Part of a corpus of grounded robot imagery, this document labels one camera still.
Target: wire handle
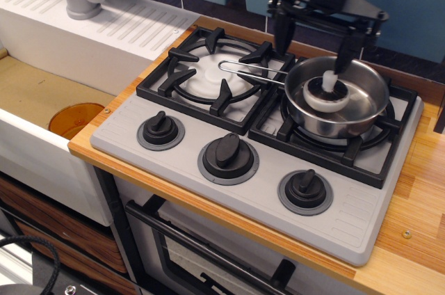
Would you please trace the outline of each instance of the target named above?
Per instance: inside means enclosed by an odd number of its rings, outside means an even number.
[[[258,65],[254,65],[254,64],[241,63],[241,62],[238,62],[238,61],[222,60],[218,64],[218,67],[222,71],[230,72],[232,74],[240,74],[242,76],[247,76],[247,77],[250,77],[250,78],[253,78],[253,79],[258,79],[260,81],[267,81],[267,82],[271,82],[271,83],[276,83],[276,84],[279,84],[279,85],[284,85],[284,83],[282,83],[281,81],[274,81],[273,79],[270,79],[270,78],[257,76],[255,74],[249,74],[248,72],[244,72],[244,71],[240,71],[240,70],[232,70],[232,69],[229,69],[227,67],[223,67],[222,65],[225,64],[225,63],[238,64],[238,65],[242,65],[244,67],[254,67],[255,69],[272,71],[272,72],[276,72],[276,73],[279,73],[279,74],[288,74],[285,71],[276,70],[276,69],[270,69],[269,67],[260,67]]]

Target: burner grate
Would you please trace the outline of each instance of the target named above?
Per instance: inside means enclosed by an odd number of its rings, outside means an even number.
[[[399,86],[390,86],[389,91],[391,97],[407,102],[405,111],[402,118],[397,120],[395,119],[393,105],[389,104],[386,109],[386,115],[382,115],[375,122],[375,126],[381,132],[369,140],[364,141],[361,136],[358,136],[347,140],[344,145],[337,145],[336,143],[328,143],[325,140],[319,141],[308,136],[301,129],[298,129],[298,125],[289,116],[286,100],[284,99],[285,96],[280,89],[277,89],[277,92],[271,97],[253,123],[252,128],[249,130],[249,138],[381,189],[417,97],[415,91]],[[272,134],[264,131],[262,127],[277,106],[280,108],[284,122],[277,133]],[[361,153],[365,150],[378,148],[381,143],[390,143],[390,147],[379,173],[371,172],[356,165],[356,159]]]
[[[239,61],[257,63],[259,70],[261,67],[268,67],[270,61],[274,60],[280,62],[282,71],[288,72],[295,64],[295,56],[290,54],[280,56],[273,50],[270,42],[257,45],[226,35],[223,29],[218,28],[211,31],[199,27],[178,48],[171,49],[168,58],[136,88],[136,94],[139,97],[244,135],[255,116],[260,112],[262,105],[271,96],[272,88],[269,83],[240,75],[237,78],[248,82],[251,87],[238,95],[232,94],[226,79],[221,80],[220,92],[217,97],[201,97],[188,92],[183,84],[195,76],[197,71],[193,68],[181,69],[180,65],[199,62],[202,57],[194,55],[192,51],[202,47],[207,50],[207,55],[214,55],[219,47],[239,49],[246,53],[243,56],[240,55]],[[261,75],[267,77],[267,71],[262,70]],[[254,99],[254,104],[240,120],[234,120],[226,115],[225,112],[230,105],[236,105],[236,103],[250,98]]]

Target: sink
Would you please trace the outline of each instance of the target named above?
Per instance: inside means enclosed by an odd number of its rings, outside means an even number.
[[[119,94],[198,17],[150,0],[106,0],[73,20],[66,0],[0,0],[0,39],[33,67]]]
[[[87,20],[65,0],[0,0],[0,171],[109,226],[94,168],[48,122],[71,104],[106,106],[196,18],[148,0],[106,0]]]

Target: stainless steel pan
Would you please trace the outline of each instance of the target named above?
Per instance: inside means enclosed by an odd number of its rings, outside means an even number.
[[[353,60],[349,68],[339,77],[349,88],[349,103],[334,113],[315,111],[303,97],[303,86],[306,81],[323,76],[326,70],[333,70],[336,59],[335,56],[309,58],[293,67],[287,73],[284,83],[246,72],[229,70],[222,66],[224,63],[236,63],[233,61],[221,61],[219,67],[224,71],[283,85],[289,100],[289,113],[303,129],[326,138],[351,138],[363,134],[372,127],[388,104],[389,89],[384,79],[374,69]],[[285,73],[274,69],[267,70]]]

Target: tile backsplash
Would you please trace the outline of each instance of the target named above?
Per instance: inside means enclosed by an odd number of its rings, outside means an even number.
[[[238,24],[251,29],[273,34],[274,21],[271,18],[251,13],[246,9],[245,0],[230,0],[227,4],[217,4],[205,0],[154,0],[177,8],[184,8],[201,15],[214,17],[226,22]],[[314,29],[299,26],[294,34],[294,40],[337,51],[341,38]],[[425,77],[438,83],[445,83],[445,62],[434,63],[414,56],[383,49],[381,47],[367,48],[362,59],[368,62],[384,65],[397,70]]]

